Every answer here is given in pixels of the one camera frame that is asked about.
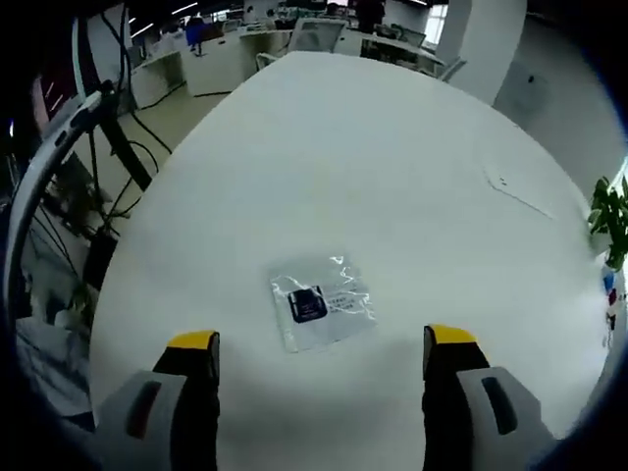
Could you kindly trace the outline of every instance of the green plant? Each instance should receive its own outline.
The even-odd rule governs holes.
[[[589,215],[590,231],[593,234],[610,235],[610,251],[606,265],[618,271],[628,253],[628,183],[621,179],[623,195],[609,185],[602,177],[596,183]]]

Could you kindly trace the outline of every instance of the desk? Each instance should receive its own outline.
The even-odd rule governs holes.
[[[553,219],[489,186],[485,155],[517,163]],[[97,306],[92,403],[176,334],[216,329],[221,469],[417,469],[423,326],[444,323],[564,434],[606,354],[586,209],[541,145],[472,96],[376,61],[287,54],[199,123],[133,211]],[[287,353],[267,269],[338,250],[379,326]]]
[[[241,29],[203,42],[201,57],[182,52],[187,92],[198,96],[234,91],[257,72],[255,56],[258,52],[276,54],[288,39],[289,31]]]
[[[148,59],[131,72],[133,98],[138,108],[157,104],[182,83],[180,51]]]

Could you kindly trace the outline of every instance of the leaf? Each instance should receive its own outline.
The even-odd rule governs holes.
[[[602,192],[602,191],[606,191],[607,189],[608,189],[608,180],[605,177],[602,177],[596,183],[595,192]]]

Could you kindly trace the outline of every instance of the potted plant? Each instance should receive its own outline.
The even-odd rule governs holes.
[[[591,243],[598,253],[609,250],[606,265],[619,271],[628,253],[628,183],[621,179],[623,195],[602,177],[596,183],[589,216]]]

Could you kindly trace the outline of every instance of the ceiling light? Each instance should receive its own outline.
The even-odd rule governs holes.
[[[136,37],[138,34],[140,34],[140,33],[142,33],[142,32],[145,32],[147,29],[149,29],[149,28],[150,28],[150,27],[152,27],[153,25],[154,25],[154,23],[151,23],[150,25],[143,27],[143,28],[142,28],[142,29],[140,29],[139,31],[134,32],[134,33],[131,35],[131,39],[133,39],[134,37]]]
[[[186,7],[179,8],[178,10],[175,10],[172,14],[173,14],[173,15],[176,15],[178,12],[182,12],[183,10],[187,10],[188,8],[195,7],[196,5],[198,5],[198,2],[190,3],[190,4],[189,4],[189,5],[187,5]]]

